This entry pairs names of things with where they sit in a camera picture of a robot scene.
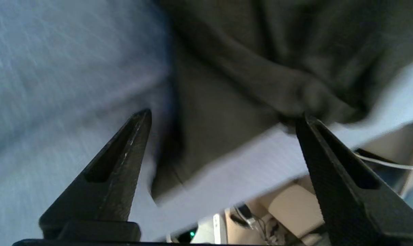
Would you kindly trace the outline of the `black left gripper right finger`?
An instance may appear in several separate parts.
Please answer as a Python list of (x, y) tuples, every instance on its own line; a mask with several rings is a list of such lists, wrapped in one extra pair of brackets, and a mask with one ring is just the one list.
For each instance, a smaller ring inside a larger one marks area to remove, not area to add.
[(296, 135), (332, 245), (413, 245), (413, 209), (320, 120)]

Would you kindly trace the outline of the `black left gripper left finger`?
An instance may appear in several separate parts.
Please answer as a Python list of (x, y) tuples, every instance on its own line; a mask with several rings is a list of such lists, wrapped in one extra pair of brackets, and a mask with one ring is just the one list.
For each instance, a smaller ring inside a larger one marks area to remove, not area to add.
[(128, 222), (152, 114), (133, 114), (65, 191), (44, 212), (39, 226), (46, 240), (138, 240)]

